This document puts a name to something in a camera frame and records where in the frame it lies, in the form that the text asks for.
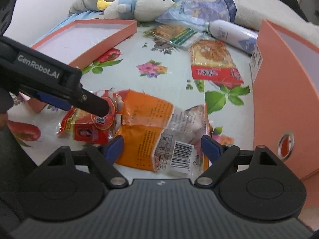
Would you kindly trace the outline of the person left hand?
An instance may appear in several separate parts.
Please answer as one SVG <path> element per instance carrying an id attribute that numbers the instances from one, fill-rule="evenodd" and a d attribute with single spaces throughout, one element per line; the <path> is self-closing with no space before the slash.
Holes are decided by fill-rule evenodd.
<path id="1" fill-rule="evenodd" d="M 7 126 L 8 121 L 8 113 L 0 113 L 0 130 L 5 128 Z"/>

